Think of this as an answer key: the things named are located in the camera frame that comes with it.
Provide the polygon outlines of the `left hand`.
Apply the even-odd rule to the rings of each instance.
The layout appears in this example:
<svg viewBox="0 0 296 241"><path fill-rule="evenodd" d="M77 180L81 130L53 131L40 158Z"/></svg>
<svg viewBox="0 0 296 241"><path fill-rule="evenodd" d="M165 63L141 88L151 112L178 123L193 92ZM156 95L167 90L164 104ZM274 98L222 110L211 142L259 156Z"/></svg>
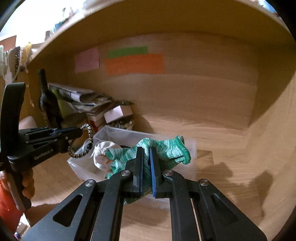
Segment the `left hand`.
<svg viewBox="0 0 296 241"><path fill-rule="evenodd" d="M31 199L35 195L34 171L29 168L23 172L1 171L1 186L12 197L17 210L25 211L31 208Z"/></svg>

